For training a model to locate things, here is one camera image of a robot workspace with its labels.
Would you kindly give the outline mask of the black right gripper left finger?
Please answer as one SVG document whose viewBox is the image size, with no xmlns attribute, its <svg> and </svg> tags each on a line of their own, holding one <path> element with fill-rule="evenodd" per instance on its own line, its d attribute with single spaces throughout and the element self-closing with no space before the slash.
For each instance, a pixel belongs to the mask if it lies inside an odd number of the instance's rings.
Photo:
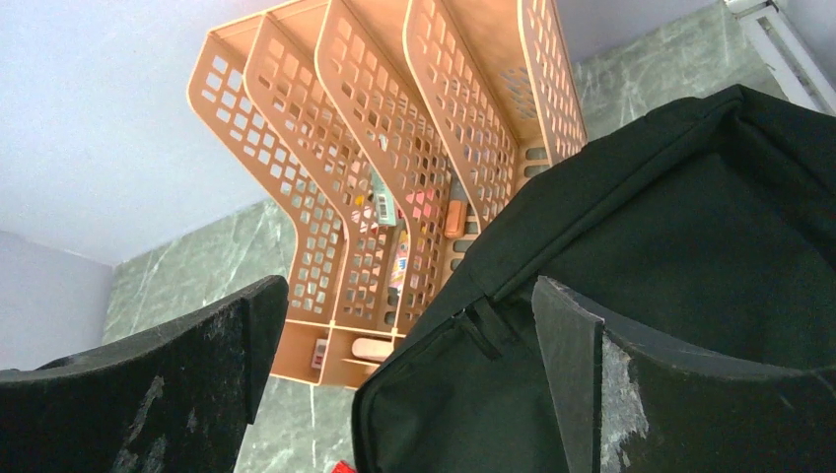
<svg viewBox="0 0 836 473">
<path fill-rule="evenodd" d="M 283 277 L 267 276 L 96 349 L 2 371 L 2 470 L 233 471 L 288 293 Z"/>
</svg>

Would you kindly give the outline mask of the black student backpack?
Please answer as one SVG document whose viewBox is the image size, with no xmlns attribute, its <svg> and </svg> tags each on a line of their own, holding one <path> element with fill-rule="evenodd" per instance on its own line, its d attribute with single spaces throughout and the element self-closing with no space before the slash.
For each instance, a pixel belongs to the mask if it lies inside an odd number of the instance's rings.
<svg viewBox="0 0 836 473">
<path fill-rule="evenodd" d="M 834 117 L 732 86 L 534 177 L 357 391 L 358 471 L 572 472 L 541 277 L 710 351 L 835 371 Z"/>
</svg>

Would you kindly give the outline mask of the red treehouse book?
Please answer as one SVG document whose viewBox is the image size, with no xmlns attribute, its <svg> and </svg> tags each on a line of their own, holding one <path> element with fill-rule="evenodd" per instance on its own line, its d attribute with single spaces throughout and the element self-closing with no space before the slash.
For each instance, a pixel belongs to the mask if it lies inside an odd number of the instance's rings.
<svg viewBox="0 0 836 473">
<path fill-rule="evenodd" d="M 345 460 L 340 460 L 333 466 L 331 473 L 357 473 L 357 471 Z"/>
</svg>

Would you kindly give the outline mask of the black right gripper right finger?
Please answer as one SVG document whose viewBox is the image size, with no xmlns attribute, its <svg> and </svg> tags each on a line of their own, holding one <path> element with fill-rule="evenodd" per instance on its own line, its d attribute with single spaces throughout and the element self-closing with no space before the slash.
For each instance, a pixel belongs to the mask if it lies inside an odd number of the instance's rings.
<svg viewBox="0 0 836 473">
<path fill-rule="evenodd" d="M 531 298 L 572 472 L 831 472 L 835 371 L 710 351 L 547 277 Z"/>
</svg>

